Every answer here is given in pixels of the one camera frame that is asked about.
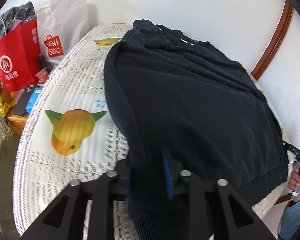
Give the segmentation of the person's right hand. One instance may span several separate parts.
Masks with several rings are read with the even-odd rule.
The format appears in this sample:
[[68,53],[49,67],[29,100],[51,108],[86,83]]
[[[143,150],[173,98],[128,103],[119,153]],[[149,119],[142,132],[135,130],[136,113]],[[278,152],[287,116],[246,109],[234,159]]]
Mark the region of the person's right hand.
[[290,175],[290,179],[288,181],[288,188],[290,190],[299,188],[298,195],[293,200],[294,202],[300,201],[300,176],[299,176],[298,172],[299,172],[299,167],[297,165],[297,162],[295,161],[293,163],[293,171],[292,171],[292,173]]

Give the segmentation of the right forearm blue sleeve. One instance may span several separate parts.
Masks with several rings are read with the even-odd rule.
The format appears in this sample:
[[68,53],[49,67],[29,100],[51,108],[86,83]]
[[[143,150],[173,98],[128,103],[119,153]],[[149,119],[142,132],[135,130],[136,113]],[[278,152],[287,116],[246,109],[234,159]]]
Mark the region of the right forearm blue sleeve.
[[290,201],[281,217],[278,239],[291,239],[300,226],[300,200]]

